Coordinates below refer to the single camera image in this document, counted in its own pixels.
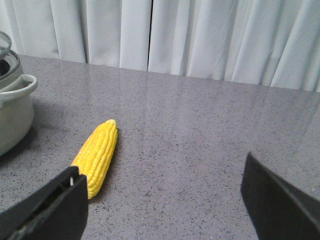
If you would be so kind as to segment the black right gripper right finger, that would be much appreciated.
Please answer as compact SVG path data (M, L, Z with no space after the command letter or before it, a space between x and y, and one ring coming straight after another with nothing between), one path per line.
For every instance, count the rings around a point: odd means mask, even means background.
M240 191L260 240L320 238L319 200L276 175L251 153Z

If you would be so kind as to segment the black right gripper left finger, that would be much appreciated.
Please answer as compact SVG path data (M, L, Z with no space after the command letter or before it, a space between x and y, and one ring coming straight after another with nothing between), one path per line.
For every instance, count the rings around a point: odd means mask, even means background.
M70 166L0 214L0 238L79 240L87 219L87 178L76 166Z

